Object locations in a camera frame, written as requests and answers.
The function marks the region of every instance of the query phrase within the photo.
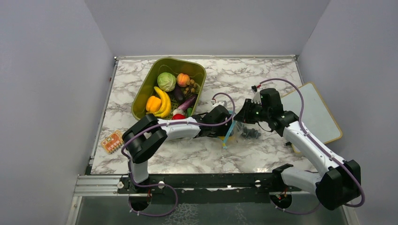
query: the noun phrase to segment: white board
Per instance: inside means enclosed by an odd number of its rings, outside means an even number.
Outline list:
[[[323,143],[329,143],[341,138],[343,133],[315,85],[310,82],[304,84],[299,89],[304,97],[302,120],[311,133]],[[300,114],[301,100],[297,91],[290,92],[283,96],[282,104],[284,110],[293,111],[297,115]],[[299,150],[294,147],[293,150],[297,153],[299,152]]]

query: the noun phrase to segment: gray wall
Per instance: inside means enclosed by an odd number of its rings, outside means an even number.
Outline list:
[[[361,224],[397,224],[398,1],[331,0],[299,57],[343,138],[330,145],[361,165]]]
[[[0,224],[65,224],[113,56],[83,0],[0,3]]]
[[[299,54],[329,0],[85,0],[113,54]]]

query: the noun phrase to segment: white marble surface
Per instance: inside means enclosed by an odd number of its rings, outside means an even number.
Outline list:
[[[130,128],[137,120],[131,114],[131,104],[141,83],[156,60],[119,61],[106,114],[101,129],[92,174],[122,174],[127,172],[127,158],[120,149],[107,154],[100,141],[119,129]],[[235,100],[237,110],[245,98],[252,98],[251,86],[271,77],[288,79],[301,85],[293,59],[202,59],[188,60],[201,64],[207,72],[205,86],[196,113],[211,110],[210,99],[217,92],[229,93]],[[283,82],[267,83],[284,95],[293,90]],[[149,173],[258,173],[271,172],[286,163],[299,169],[313,169],[311,163],[275,132],[261,131],[260,139],[229,143],[222,148],[217,138],[179,139],[165,142],[149,160]]]

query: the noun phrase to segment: black metal bar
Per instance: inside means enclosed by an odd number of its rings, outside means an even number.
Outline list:
[[[147,192],[147,188],[135,189],[129,177],[120,179],[124,188],[118,190],[119,194],[134,194]],[[213,173],[213,174],[150,174],[143,184],[158,184],[163,181],[174,188],[253,188],[257,192],[282,192],[285,187],[277,185],[272,173]],[[152,188],[153,194],[161,193],[162,189]],[[290,191],[300,189],[292,187]]]

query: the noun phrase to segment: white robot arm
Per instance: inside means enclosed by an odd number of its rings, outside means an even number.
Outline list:
[[[160,120],[152,114],[143,117],[122,136],[124,142],[129,143],[126,149],[132,158],[131,169],[134,181],[141,183],[148,178],[147,161],[165,140],[182,137],[224,136],[230,123],[227,126],[213,127],[195,123],[219,124],[229,117],[228,110],[222,105],[214,107],[203,117],[193,116],[184,120]],[[280,188],[294,186],[316,195],[322,205],[329,210],[334,210],[360,196],[359,187],[334,160],[347,168],[359,183],[360,166],[354,160],[345,161],[313,135],[311,136],[313,140],[311,140],[308,136],[308,129],[305,125],[300,125],[298,116],[291,111],[283,110],[279,92],[275,89],[263,89],[256,93],[255,100],[246,99],[243,108],[234,116],[233,120],[249,124],[259,121],[267,122],[273,131],[294,144],[318,171],[318,173],[301,171],[289,164],[280,166],[272,171],[273,183]],[[167,126],[156,126],[157,124],[167,124]],[[129,142],[129,139],[150,127],[154,127],[150,130],[152,134],[150,137],[146,138],[142,135]],[[332,155],[334,160],[327,156],[323,152],[324,150]]]

